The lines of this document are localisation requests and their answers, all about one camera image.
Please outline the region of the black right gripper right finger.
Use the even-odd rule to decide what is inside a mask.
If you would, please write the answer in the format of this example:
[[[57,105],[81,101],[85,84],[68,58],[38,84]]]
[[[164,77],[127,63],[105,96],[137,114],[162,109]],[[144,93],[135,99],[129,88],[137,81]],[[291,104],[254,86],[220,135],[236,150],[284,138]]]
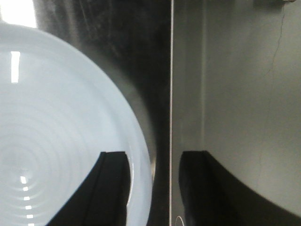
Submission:
[[[184,151],[179,187],[188,226],[299,226],[301,218],[239,181],[208,151]]]

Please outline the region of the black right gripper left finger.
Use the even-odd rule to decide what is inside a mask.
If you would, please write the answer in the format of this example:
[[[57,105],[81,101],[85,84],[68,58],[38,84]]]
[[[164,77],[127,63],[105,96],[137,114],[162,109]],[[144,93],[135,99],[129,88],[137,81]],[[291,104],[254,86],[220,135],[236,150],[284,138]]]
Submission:
[[[125,152],[102,152],[94,167],[50,226],[124,226],[130,190]]]

